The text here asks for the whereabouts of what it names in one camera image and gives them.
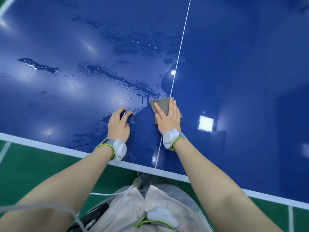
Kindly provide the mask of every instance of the abrasive pad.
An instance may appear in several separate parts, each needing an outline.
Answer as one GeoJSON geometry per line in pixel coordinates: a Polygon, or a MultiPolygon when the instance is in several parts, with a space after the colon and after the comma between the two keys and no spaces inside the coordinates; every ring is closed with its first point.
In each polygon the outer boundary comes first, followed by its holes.
{"type": "Polygon", "coordinates": [[[152,99],[149,100],[150,106],[152,108],[152,111],[154,112],[154,115],[158,112],[157,109],[155,108],[154,103],[157,103],[159,107],[164,111],[165,115],[168,116],[168,108],[170,104],[170,98],[160,98],[160,99],[152,99]]]}

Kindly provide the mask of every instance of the hand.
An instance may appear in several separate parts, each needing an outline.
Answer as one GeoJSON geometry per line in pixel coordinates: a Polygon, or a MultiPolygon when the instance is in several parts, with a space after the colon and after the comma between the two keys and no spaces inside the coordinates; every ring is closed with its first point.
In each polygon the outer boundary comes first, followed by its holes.
{"type": "Polygon", "coordinates": [[[167,131],[172,129],[180,130],[180,111],[177,108],[176,101],[173,102],[173,99],[170,99],[170,104],[168,108],[168,116],[165,115],[164,111],[159,107],[157,103],[154,103],[155,108],[158,113],[156,113],[155,118],[158,123],[159,131],[164,135],[167,131]]]}
{"type": "Polygon", "coordinates": [[[126,109],[125,107],[120,108],[112,114],[108,122],[108,133],[107,133],[108,138],[114,140],[120,138],[123,143],[126,143],[129,138],[130,127],[129,124],[127,124],[126,122],[128,120],[128,117],[133,113],[132,111],[125,113],[120,120],[120,114],[125,109],[126,109]]]}

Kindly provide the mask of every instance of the ping pong table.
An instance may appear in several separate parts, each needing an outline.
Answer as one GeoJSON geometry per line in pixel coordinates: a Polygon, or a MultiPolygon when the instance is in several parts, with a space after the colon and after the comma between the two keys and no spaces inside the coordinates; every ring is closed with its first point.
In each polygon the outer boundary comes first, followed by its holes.
{"type": "Polygon", "coordinates": [[[123,168],[189,181],[149,100],[247,195],[309,209],[304,0],[7,0],[0,139],[83,158],[133,111],[123,168]]]}

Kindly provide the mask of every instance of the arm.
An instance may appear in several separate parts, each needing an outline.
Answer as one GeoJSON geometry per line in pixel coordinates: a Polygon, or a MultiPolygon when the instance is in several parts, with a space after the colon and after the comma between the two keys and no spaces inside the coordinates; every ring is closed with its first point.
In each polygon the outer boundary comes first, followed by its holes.
{"type": "MultiPolygon", "coordinates": [[[[108,123],[108,137],[120,138],[124,143],[130,134],[126,124],[132,112],[120,120],[121,108],[113,113],[108,123]]],[[[17,204],[59,203],[79,212],[112,156],[109,146],[100,146],[90,155],[43,181],[17,204]]],[[[22,210],[6,213],[0,219],[0,231],[55,232],[67,231],[72,215],[53,209],[22,210]]]]}
{"type": "MultiPolygon", "coordinates": [[[[168,116],[155,104],[159,131],[180,130],[180,112],[170,100],[168,116]]],[[[281,231],[222,170],[204,157],[188,140],[174,148],[203,209],[218,231],[281,231]]]]}

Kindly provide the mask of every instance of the person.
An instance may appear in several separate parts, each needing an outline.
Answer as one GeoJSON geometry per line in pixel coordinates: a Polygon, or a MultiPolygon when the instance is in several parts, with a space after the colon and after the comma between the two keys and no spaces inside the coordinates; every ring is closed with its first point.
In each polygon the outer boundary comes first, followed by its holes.
{"type": "MultiPolygon", "coordinates": [[[[168,116],[157,104],[155,107],[158,111],[155,117],[162,135],[173,129],[181,132],[176,101],[170,100],[168,116]]],[[[124,110],[121,108],[114,112],[108,123],[108,137],[114,140],[119,138],[123,143],[130,134],[126,121],[132,114],[128,112],[120,119],[124,110]]],[[[229,176],[186,138],[177,139],[173,148],[217,231],[282,231],[229,176]]],[[[20,206],[21,209],[23,205],[54,203],[79,212],[112,155],[109,146],[99,146],[84,159],[39,184],[15,207],[20,206]]],[[[201,210],[186,193],[176,186],[149,184],[147,181],[151,177],[147,174],[139,173],[139,177],[139,188],[131,186],[126,187],[125,191],[120,189],[124,192],[111,196],[90,211],[87,215],[94,217],[95,213],[96,219],[88,220],[84,231],[211,231],[201,210]]],[[[0,219],[0,231],[62,232],[72,225],[72,219],[68,211],[36,207],[7,212],[0,219]]]]}

